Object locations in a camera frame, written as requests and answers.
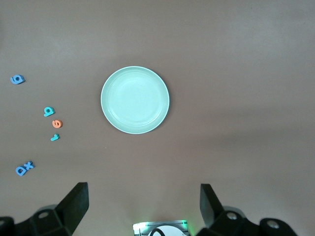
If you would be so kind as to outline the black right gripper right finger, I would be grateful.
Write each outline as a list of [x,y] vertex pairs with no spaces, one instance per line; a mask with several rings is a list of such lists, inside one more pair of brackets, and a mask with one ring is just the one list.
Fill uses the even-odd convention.
[[200,185],[200,212],[205,227],[198,236],[295,236],[297,233],[284,221],[263,218],[255,224],[239,209],[224,208],[210,184]]

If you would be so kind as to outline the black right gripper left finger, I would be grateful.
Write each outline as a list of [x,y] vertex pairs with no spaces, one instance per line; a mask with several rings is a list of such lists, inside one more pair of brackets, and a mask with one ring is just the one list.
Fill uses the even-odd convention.
[[86,182],[77,183],[54,208],[46,207],[18,224],[9,216],[0,218],[2,236],[71,236],[89,209]]

